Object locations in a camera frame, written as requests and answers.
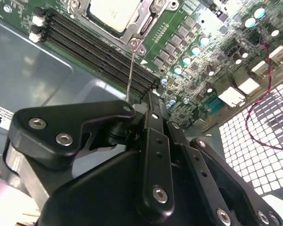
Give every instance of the motherboard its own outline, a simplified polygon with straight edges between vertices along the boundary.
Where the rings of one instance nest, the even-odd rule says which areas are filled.
[[[133,97],[154,90],[184,128],[283,64],[283,0],[0,0],[0,18],[120,90],[134,51]]]

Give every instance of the white label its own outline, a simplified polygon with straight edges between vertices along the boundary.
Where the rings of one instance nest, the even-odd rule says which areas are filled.
[[[0,107],[0,127],[9,130],[13,113]]]
[[[263,65],[266,65],[267,63],[265,63],[265,61],[261,61],[259,64],[257,64],[256,66],[254,66],[254,68],[251,70],[252,72],[257,71],[260,67],[262,67]]]

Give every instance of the black plastic part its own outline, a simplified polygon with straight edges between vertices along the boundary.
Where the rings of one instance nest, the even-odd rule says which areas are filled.
[[[37,226],[151,226],[135,207],[139,152],[124,152],[59,188]],[[195,204],[193,181],[172,167],[175,210],[160,226],[210,226]]]
[[[162,223],[174,211],[174,192],[171,172],[169,139],[163,134],[163,119],[148,111],[145,129],[141,136],[141,162],[138,176],[136,207],[151,223]],[[166,203],[153,197],[153,189],[162,188],[167,196]]]
[[[224,210],[230,219],[233,219],[233,217],[199,150],[189,146],[181,128],[177,129],[171,121],[167,122],[167,126],[170,131],[171,150],[178,153],[178,160],[190,172],[197,187],[198,195],[201,199],[198,206],[206,212],[211,224],[223,226],[224,224],[220,221],[216,213],[218,209]]]
[[[280,216],[251,188],[208,144],[206,147],[199,145],[200,139],[193,139],[190,142],[192,147],[197,148],[222,192],[230,211],[235,212],[238,221],[242,225],[257,226],[266,225],[259,216],[261,211],[269,220],[270,226],[277,224],[271,219],[269,212],[272,212],[283,225]]]
[[[134,116],[134,109],[122,100],[27,108],[14,114],[8,137],[19,152],[50,169],[62,170],[72,165],[82,148],[85,132],[92,131],[95,135],[103,123],[129,121]],[[31,118],[41,118],[47,126],[33,129],[28,123]],[[59,133],[69,134],[73,143],[69,146],[58,144],[56,136]]]

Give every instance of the capacitor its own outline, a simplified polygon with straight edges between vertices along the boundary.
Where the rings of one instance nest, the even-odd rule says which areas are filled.
[[[169,101],[166,102],[166,108],[169,109],[170,107],[172,107],[172,105],[170,105]]]
[[[191,51],[194,56],[197,56],[200,53],[200,48],[198,46],[192,46]]]
[[[189,98],[184,98],[184,99],[183,99],[183,103],[184,103],[185,105],[187,105],[187,104],[189,103],[189,101],[190,101]]]
[[[207,73],[208,73],[209,76],[213,76],[214,75],[215,72],[214,72],[214,69],[213,69],[213,67],[211,65],[207,66]]]
[[[188,55],[183,56],[183,65],[187,66],[191,63],[191,58]]]
[[[177,100],[176,97],[170,97],[170,100],[169,100],[170,105],[174,106],[176,104],[176,100]]]
[[[233,59],[234,59],[235,64],[237,64],[237,65],[241,64],[241,62],[242,62],[241,56],[238,53],[235,53],[233,55]]]
[[[254,8],[253,14],[256,19],[261,19],[265,15],[265,9],[263,7]]]
[[[200,42],[200,46],[204,47],[204,46],[207,46],[207,45],[208,45],[209,39],[208,39],[208,37],[206,37],[206,36],[201,36],[201,37],[199,38],[199,42]]]
[[[255,26],[255,24],[256,24],[256,20],[253,17],[247,16],[244,19],[244,26],[247,27],[247,28],[251,28],[251,27]]]
[[[206,83],[206,89],[207,89],[207,93],[213,92],[213,85],[212,85],[212,83],[207,82]]]
[[[267,32],[272,36],[272,37],[275,37],[277,36],[280,31],[278,29],[276,29],[273,25],[270,25],[268,28],[267,28]]]
[[[175,74],[181,74],[181,72],[183,72],[183,69],[182,69],[181,66],[179,66],[179,65],[174,66],[174,73]]]
[[[245,48],[243,48],[243,47],[240,48],[239,53],[240,53],[242,58],[247,58],[248,55],[249,55],[248,51]]]
[[[168,82],[168,76],[167,75],[162,76],[161,79],[160,79],[160,83],[162,85],[166,85],[167,82]]]

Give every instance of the white connector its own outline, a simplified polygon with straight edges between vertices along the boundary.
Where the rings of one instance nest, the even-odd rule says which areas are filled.
[[[33,24],[38,26],[38,27],[42,27],[44,25],[45,22],[45,18],[44,17],[39,17],[39,16],[33,16]]]
[[[30,33],[28,38],[33,43],[37,43],[41,40],[41,34]]]

